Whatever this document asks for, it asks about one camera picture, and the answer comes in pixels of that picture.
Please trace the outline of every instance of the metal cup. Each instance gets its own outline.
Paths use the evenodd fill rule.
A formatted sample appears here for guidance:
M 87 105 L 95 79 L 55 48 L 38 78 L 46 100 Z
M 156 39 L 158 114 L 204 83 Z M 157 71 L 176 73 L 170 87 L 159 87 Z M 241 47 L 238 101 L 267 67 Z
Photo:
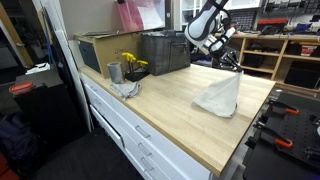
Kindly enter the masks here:
M 121 68 L 121 62 L 112 62 L 107 64 L 109 74 L 111 77 L 111 81 L 114 84 L 123 84 L 124 83 L 124 77 L 123 72 Z

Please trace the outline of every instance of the wooden countertop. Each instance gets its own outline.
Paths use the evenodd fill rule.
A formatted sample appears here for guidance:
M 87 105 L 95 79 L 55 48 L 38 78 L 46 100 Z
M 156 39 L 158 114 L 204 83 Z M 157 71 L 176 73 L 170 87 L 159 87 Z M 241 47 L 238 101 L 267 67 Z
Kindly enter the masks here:
M 244 75 L 238 96 L 239 108 L 232 119 L 205 111 L 193 99 L 212 82 L 234 73 L 197 65 L 140 81 L 140 94 L 126 101 L 89 68 L 80 71 L 134 111 L 196 161 L 220 176 L 275 82 Z

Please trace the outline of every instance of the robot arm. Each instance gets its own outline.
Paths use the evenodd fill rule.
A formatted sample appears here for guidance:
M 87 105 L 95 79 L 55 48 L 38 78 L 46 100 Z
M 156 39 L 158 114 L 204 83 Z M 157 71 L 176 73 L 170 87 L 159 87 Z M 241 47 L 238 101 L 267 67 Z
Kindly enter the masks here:
M 241 72 L 242 69 L 238 66 L 236 59 L 232 61 L 232 58 L 225 54 L 225 44 L 235 32 L 235 29 L 230 27 L 230 14 L 223 9 L 227 2 L 228 0 L 207 0 L 202 10 L 188 23 L 184 33 L 188 40 L 204 53 L 213 57 L 223 55 L 229 57 L 224 60 Z M 225 12 L 229 17 L 221 21 L 220 11 Z M 213 35 L 221 25 L 224 28 L 224 34 L 216 39 Z

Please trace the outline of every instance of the white cloth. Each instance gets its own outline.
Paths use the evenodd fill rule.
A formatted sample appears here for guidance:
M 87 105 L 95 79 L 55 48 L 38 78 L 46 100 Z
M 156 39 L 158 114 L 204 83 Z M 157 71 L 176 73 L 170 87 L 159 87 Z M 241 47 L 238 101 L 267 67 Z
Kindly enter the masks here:
M 32 68 L 26 72 L 26 75 L 37 73 L 37 72 L 42 72 L 42 71 L 47 71 L 49 69 L 50 69 L 49 63 L 36 64 L 34 68 Z
M 212 83 L 193 102 L 217 116 L 231 118 L 237 110 L 237 98 L 242 73 Z
M 140 92 L 140 89 L 141 89 L 141 85 L 139 84 L 139 82 L 134 82 L 134 83 L 130 83 L 130 84 L 114 84 L 114 83 L 112 83 L 110 85 L 110 87 L 123 100 L 137 96 L 138 93 Z

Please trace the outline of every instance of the white cabinet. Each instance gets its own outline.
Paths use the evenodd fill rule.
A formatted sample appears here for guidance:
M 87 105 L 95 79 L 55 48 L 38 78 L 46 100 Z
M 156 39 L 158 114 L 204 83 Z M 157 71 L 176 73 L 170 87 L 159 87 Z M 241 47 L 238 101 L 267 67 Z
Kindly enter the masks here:
M 224 6 L 226 10 L 258 8 L 261 6 L 261 0 L 229 0 Z
M 206 0 L 177 0 L 174 2 L 174 29 L 182 31 L 195 17 Z
M 100 126 L 145 179 L 209 180 L 211 173 L 140 116 L 82 74 Z

